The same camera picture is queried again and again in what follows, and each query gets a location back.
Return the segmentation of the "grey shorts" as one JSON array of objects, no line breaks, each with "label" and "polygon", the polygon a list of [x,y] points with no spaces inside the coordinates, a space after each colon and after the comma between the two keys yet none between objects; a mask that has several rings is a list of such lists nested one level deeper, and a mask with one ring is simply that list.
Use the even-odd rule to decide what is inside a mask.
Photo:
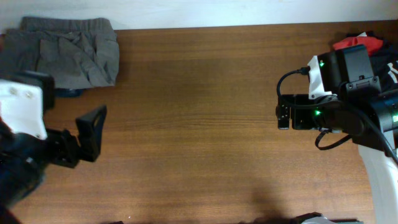
[{"label": "grey shorts", "polygon": [[56,88],[113,86],[119,73],[119,44],[109,20],[23,17],[8,29],[1,51],[4,72],[50,75]]}]

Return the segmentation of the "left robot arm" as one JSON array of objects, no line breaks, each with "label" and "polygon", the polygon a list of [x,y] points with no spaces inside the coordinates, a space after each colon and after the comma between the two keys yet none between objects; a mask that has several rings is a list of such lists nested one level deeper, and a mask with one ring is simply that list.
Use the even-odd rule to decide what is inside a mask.
[{"label": "left robot arm", "polygon": [[45,140],[13,134],[1,122],[1,223],[19,223],[12,206],[31,194],[43,181],[49,164],[74,168],[80,161],[95,162],[101,153],[105,105],[78,117],[78,136],[66,129],[48,129]]}]

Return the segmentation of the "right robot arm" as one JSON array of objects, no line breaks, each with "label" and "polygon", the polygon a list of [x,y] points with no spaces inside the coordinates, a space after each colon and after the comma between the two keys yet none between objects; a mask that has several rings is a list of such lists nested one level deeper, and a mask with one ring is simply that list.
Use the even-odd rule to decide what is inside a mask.
[{"label": "right robot arm", "polygon": [[279,129],[319,130],[321,151],[348,141],[358,146],[371,184],[377,223],[397,223],[397,92],[370,91],[340,99],[278,95]]}]

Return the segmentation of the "folded navy blue garment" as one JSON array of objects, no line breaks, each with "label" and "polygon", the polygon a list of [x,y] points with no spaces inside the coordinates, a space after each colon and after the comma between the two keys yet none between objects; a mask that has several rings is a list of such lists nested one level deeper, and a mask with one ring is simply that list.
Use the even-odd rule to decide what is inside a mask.
[{"label": "folded navy blue garment", "polygon": [[84,89],[76,90],[76,89],[64,89],[57,88],[55,90],[55,96],[59,98],[77,98],[80,97],[84,92]]}]

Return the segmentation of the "black printed t-shirt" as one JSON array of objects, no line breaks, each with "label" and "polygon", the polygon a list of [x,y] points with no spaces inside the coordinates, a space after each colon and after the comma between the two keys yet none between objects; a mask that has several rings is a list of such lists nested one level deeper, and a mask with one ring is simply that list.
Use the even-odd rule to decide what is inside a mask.
[{"label": "black printed t-shirt", "polygon": [[347,34],[347,37],[368,36],[375,37],[384,42],[382,48],[369,56],[373,73],[381,83],[382,91],[397,89],[397,42],[391,42],[374,34],[373,31],[361,34]]}]

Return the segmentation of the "red garment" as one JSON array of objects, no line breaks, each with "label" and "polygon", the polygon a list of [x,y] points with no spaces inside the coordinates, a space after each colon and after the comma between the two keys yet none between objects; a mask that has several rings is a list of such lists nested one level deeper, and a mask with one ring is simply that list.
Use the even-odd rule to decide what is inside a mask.
[{"label": "red garment", "polygon": [[348,47],[353,47],[356,45],[364,45],[368,55],[371,56],[378,52],[384,42],[380,39],[377,39],[375,37],[368,37],[368,36],[359,36],[359,37],[347,37],[335,44],[333,44],[333,49],[334,50],[340,50],[340,49],[345,49]]}]

